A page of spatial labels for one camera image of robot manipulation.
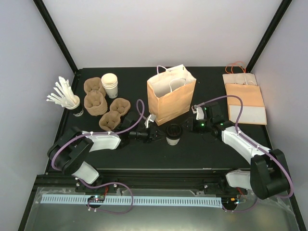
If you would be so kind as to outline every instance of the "folded paper bag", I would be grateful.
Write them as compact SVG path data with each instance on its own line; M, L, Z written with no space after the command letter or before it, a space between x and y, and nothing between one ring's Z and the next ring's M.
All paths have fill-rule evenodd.
M259 86L240 85L227 83L227 95L236 95L243 101L243 112L239 123L242 124L267 124L266 111ZM233 97L227 98L229 120L235 122L241 109L241 103Z

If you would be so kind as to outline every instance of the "black tabletop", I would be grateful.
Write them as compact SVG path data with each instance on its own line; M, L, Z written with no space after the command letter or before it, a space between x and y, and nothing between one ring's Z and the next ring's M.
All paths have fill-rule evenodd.
M197 79L192 105L225 95L222 74L224 67L188 67L188 71ZM136 101L142 99L145 103L145 116L149 115L147 105L146 81L156 74L155 67L130 68L84 68L77 83L75 94L83 103L85 92L83 84L86 79L101 77L106 73L114 73L118 77L118 97L131 103L131 111L136 110ZM107 103L113 101L106 96ZM221 109L228 118L227 100L219 101ZM160 126L162 130L170 123L181 123L192 116L191 111ZM91 116L86 110L80 117L71 112L64 124L64 130L77 126L85 131L103 131L99 127L102 116ZM265 126L240 125L248 136L270 147ZM249 164L228 145L214 140L210 134L193 134L187 131L175 146L167 144L166 140L145 144L141 141L131 142L119 150L101 150L91 152L86 161L98 169L229 169L249 168Z

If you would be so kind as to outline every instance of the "metal frame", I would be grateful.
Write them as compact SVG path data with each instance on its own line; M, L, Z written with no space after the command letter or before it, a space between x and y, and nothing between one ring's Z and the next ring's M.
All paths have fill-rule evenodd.
M64 195L64 194L44 194L40 201L41 204L60 204L60 205L87 205L88 200L93 195ZM89 205L130 205L131 196L111 196L104 197L104 201L89 202ZM191 196L134 196L135 206L191 206L191 207L213 207L222 208L220 197L191 197Z
M70 65L72 71L74 72L75 76L74 76L74 80L72 83L72 89L75 90L80 78L80 74L79 74L79 70L78 67L76 66L72 56L69 53L69 50L67 49L56 25L54 24L43 0L33 0L33 2L36 4L40 14L42 15L44 21L46 22L46 25L48 26L49 30L51 31L54 39L56 40L60 50L62 51L64 57L66 58L68 64ZM271 38L272 34L274 33L277 25L279 24L280 20L282 19L284 13L286 12L286 10L288 9L290 3L292 2L292 0L282 0L277 12L275 13L271 23L269 24L265 34L263 35L259 45L257 46L250 62L247 65L247 72L251 72L253 67L255 66L258 58L260 57L261 53L263 52L267 42L269 41L269 39ZM61 122L60 122L60 126L59 129L57 131L55 140L58 140L60 138L60 136L63 134L64 132L64 123L67 120L67 116L68 116L68 111L65 109L61 118ZM45 175L38 175L36 178L36 181L34 183L33 189L31 191L28 203L26 205L25 208L25 212L23 215L23 218L21 220L20 223L20 227L18 230L22 231L25 229L26 227L26 222L35 198L35 194L37 192L38 187L68 187L68 188L74 188L76 186L76 180L72 177L67 177L67 176L63 176L61 173L56 173L56 172L48 172L49 170L49 165L50 162L47 165L46 168L46 172ZM132 182L134 182L134 185L136 185L135 183L138 182L142 182L141 186L142 188L145 187L146 185L148 185L149 179L144 181L144 179L141 180L142 176L137 173L137 172L129 172L129 173L123 173L123 172L117 172L117 173L109 173L109 175L113 175L111 178L117 177L117 178L121 178L121 180L127 181L128 185L131 185ZM155 181L157 181L157 186L159 186L159 182L165 182L163 188L165 189L176 189L176 188L196 188L198 189L201 182L201 179L206 179L208 177L210 177L209 173L204 174L204 172L191 172L189 174L189 176L187 176L187 172L185 173L172 173L171 175L168 175L168 173L166 172L159 172L157 173L157 175L154 176L154 178L152 177L153 180L155 180L155 178L157 178ZM299 229L301 231L305 231L306 227L303 221L303 218L301 216L301 213L299 211L299 207L296 201L295 196L293 195L290 198L294 213L295 213L295 217L299 226Z
M276 11L273 19L271 20L269 27L265 31L259 45L257 46L253 56L251 57L247 67L246 71L251 72L254 68L256 62L258 61L261 53L263 52L266 44L268 43L270 37L273 35L276 27L278 26L280 20L282 19L284 13L287 11L289 5L291 4L292 0L282 0L280 6L278 7L278 10Z

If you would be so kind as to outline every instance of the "white paper bag handle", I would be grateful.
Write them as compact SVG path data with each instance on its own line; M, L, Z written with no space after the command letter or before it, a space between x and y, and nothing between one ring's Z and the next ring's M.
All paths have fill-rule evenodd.
M245 78L246 85L249 85L248 84L249 82L252 82L255 85L255 83L253 81L251 81L251 80L247 82L246 76L244 76L244 78Z
M171 70L168 70L168 69L167 69L167 68L165 68L164 66L157 65L156 69L157 69L157 75L158 75L158 78L159 78L159 72L158 72L158 68L159 68L159 67L162 67L162 68L164 68L166 71L171 72Z
M186 79L185 78L175 78L175 79L173 79L173 80L179 80L179 79L184 79L185 80L185 83L184 83L184 85L183 86L185 86L186 85ZM173 80L171 80L170 82L169 82L169 87L170 87L170 92L172 92L172 87L171 87L171 82L173 81Z

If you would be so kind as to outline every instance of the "coffee cup lid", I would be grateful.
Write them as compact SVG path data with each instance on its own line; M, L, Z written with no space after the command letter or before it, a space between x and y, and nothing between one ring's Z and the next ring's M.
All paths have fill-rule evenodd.
M178 124L170 124L166 128L166 135L169 139L177 140L183 133L182 127Z

